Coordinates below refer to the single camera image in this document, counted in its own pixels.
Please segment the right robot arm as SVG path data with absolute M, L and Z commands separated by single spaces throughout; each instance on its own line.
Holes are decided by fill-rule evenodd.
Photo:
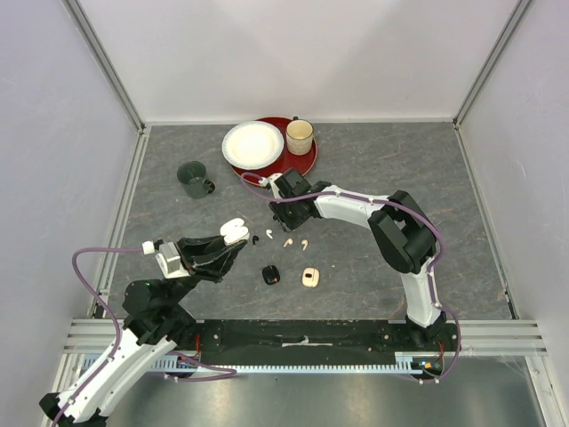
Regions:
M 370 196 L 347 191 L 327 181 L 310 184 L 295 169 L 259 179 L 274 200 L 269 207 L 286 231 L 310 218 L 348 222 L 370 230 L 384 261 L 400 274 L 405 291 L 408 342 L 427 350 L 439 339 L 446 314 L 438 300 L 434 263 L 436 229 L 405 191 Z

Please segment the white earbud charging case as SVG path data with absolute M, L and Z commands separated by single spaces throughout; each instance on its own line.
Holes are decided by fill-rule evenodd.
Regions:
M 250 237 L 250 231 L 245 226 L 242 218 L 234 218 L 220 227 L 220 234 L 226 246 L 235 244 L 239 241 L 246 241 Z

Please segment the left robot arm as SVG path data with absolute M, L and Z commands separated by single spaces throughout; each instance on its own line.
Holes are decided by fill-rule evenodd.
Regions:
M 181 238 L 147 241 L 163 274 L 135 280 L 124 293 L 124 321 L 113 322 L 116 336 L 99 358 L 69 388 L 39 402 L 54 426 L 103 426 L 118 402 L 149 368 L 172 350 L 195 340 L 196 320 L 180 301 L 200 282 L 219 283 L 248 237 Z

